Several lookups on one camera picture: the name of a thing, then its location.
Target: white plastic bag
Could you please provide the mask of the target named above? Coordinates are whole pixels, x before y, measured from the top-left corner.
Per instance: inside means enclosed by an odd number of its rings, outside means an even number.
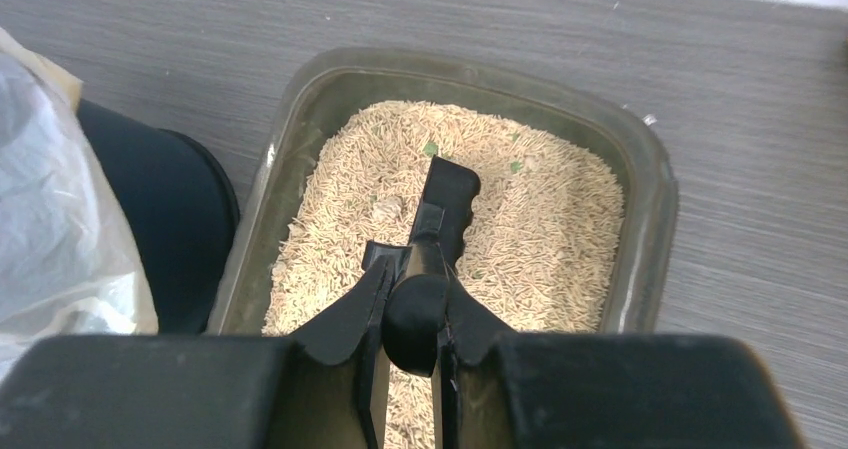
[[[157,329],[132,232],[67,97],[0,53],[0,378],[43,337]]]

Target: litter box rim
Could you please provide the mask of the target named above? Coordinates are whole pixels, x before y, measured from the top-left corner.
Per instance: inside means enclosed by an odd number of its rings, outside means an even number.
[[[296,116],[323,87],[349,73],[469,86],[543,106],[601,133],[624,159],[630,190],[599,332],[653,332],[676,226],[678,189],[665,147],[641,119],[593,94],[485,63],[407,49],[350,47],[314,57],[286,87],[219,284],[207,333],[237,332],[229,326],[237,288],[245,277],[243,266],[257,238],[257,223],[268,207],[266,195],[274,163],[285,149]]]

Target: gray litter box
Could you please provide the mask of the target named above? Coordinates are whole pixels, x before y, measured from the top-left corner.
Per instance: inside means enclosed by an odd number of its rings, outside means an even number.
[[[668,154],[639,118],[592,95],[474,62],[411,51],[337,49],[309,62],[286,89],[209,333],[260,332],[270,303],[271,267],[321,147],[357,111],[385,100],[497,114],[602,157],[624,187],[626,212],[600,331],[653,330],[677,217],[677,184]]]

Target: dark trash can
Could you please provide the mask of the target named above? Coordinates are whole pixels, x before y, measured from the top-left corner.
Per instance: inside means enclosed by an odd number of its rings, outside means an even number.
[[[188,136],[89,101],[77,116],[132,229],[160,333],[202,332],[239,220],[230,180]]]

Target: litter pellet on floor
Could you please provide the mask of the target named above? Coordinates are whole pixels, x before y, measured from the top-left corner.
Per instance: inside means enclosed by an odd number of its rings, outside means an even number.
[[[433,155],[482,182],[457,265],[468,292],[518,330],[597,330],[624,216],[603,160],[508,119],[387,101],[321,150],[281,241],[263,334],[291,332],[350,289],[368,239],[406,243]],[[385,447],[434,445],[429,379],[393,367]]]

